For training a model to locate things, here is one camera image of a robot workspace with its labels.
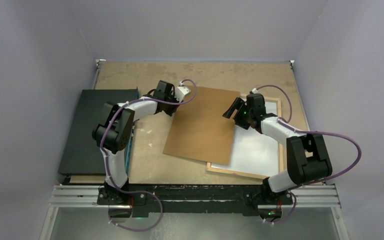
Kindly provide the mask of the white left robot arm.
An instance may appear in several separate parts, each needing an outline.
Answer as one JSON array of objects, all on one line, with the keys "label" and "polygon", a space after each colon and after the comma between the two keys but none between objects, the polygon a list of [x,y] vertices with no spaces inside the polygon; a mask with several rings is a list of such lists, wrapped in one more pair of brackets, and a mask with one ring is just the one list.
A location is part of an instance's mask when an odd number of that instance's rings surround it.
[{"label": "white left robot arm", "polygon": [[126,203],[132,191],[127,187],[126,148],[129,145],[134,123],[150,115],[164,112],[172,116],[177,108],[185,104],[191,89],[181,81],[174,86],[159,81],[157,87],[144,96],[122,103],[107,102],[102,116],[92,131],[92,138],[102,153],[105,169],[104,189],[118,205]]}]

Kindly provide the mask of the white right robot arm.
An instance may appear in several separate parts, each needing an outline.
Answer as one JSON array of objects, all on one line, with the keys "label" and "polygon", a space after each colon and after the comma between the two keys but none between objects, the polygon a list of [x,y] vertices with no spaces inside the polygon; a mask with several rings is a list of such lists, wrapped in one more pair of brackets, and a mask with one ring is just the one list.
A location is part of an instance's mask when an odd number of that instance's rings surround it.
[{"label": "white right robot arm", "polygon": [[272,204],[281,193],[332,175],[324,137],[294,128],[282,117],[267,112],[262,94],[237,97],[222,116],[232,118],[236,126],[245,130],[253,128],[286,148],[286,169],[262,181],[260,196],[264,202]]}]

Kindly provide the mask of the colour photo print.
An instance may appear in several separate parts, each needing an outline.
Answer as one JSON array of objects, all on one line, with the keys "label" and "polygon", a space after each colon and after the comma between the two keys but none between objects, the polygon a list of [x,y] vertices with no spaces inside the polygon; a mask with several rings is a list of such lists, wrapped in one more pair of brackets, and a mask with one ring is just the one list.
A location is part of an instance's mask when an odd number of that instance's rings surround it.
[{"label": "colour photo print", "polygon": [[234,128],[230,161],[227,165],[207,163],[211,172],[264,179],[285,169],[284,148],[273,138],[252,127]]}]

